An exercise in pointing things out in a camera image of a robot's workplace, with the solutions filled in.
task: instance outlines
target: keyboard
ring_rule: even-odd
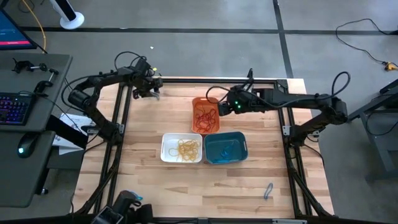
[[[0,125],[25,125],[34,98],[30,94],[0,93]]]

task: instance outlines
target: white paper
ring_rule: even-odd
[[[68,116],[66,116],[65,114],[62,114],[60,117],[60,120],[63,121],[65,124],[69,125],[70,127],[72,127],[75,130],[80,130],[83,134],[86,134],[81,127],[82,126],[93,126],[95,125],[94,122],[87,118],[86,116],[79,116],[79,115],[74,115],[74,114],[67,114]],[[67,141],[64,138],[61,138],[60,136],[55,136],[55,139],[52,143],[53,146],[59,146],[60,150],[59,150],[59,154],[63,155],[69,152],[75,152],[75,151],[79,151],[79,150],[83,150],[82,148],[76,146],[74,143]]]

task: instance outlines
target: blue square container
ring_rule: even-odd
[[[246,139],[241,132],[208,134],[203,145],[206,159],[211,164],[239,162],[248,158]]]

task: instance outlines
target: concrete floor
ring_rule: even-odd
[[[16,2],[11,2],[6,11],[20,26],[37,26],[31,15],[18,12]],[[37,5],[35,12],[43,26],[59,26],[59,17],[48,1],[43,6],[39,5],[40,0],[33,2]],[[169,32],[139,32],[134,29],[117,33],[47,32],[47,50],[50,53],[74,56],[68,74],[70,80],[112,69],[114,56],[123,50],[147,56],[163,75],[243,77],[252,67],[255,77],[285,78],[292,75],[304,78],[309,93],[330,93],[335,75],[349,71],[351,84],[339,97],[347,102],[348,111],[352,112],[374,97],[381,87],[395,80],[398,74],[385,72],[366,54],[341,44],[334,35],[330,35],[338,25],[367,17],[374,19],[382,30],[398,29],[398,2],[395,0],[279,0],[277,5],[284,29],[315,30],[309,35],[284,35],[283,32],[279,35],[277,30],[281,24],[277,25],[273,0],[70,2],[77,11],[84,13],[86,22],[83,27],[86,28],[181,29],[170,29]],[[192,32],[190,29],[213,30],[207,30],[212,32],[210,34],[205,31],[186,33]],[[218,32],[225,32],[220,29],[233,30],[220,34]],[[363,22],[351,24],[343,30],[375,28]],[[42,43],[40,32],[28,34]],[[368,49],[376,58],[398,62],[396,36],[374,33],[344,35],[342,38]],[[287,46],[287,51],[282,52],[281,46]],[[129,60],[126,56],[118,63],[124,65]],[[364,179],[366,174],[377,171],[380,163],[359,120],[327,127],[320,137],[320,149],[325,158],[336,215],[375,222],[398,222],[397,181],[369,184]],[[35,196],[28,208],[0,208],[0,219],[68,213],[69,198],[77,177],[77,172],[53,171],[46,183],[50,190],[48,195]]]

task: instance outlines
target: monitor screen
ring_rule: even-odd
[[[0,50],[35,49],[36,46],[13,20],[0,10]]]

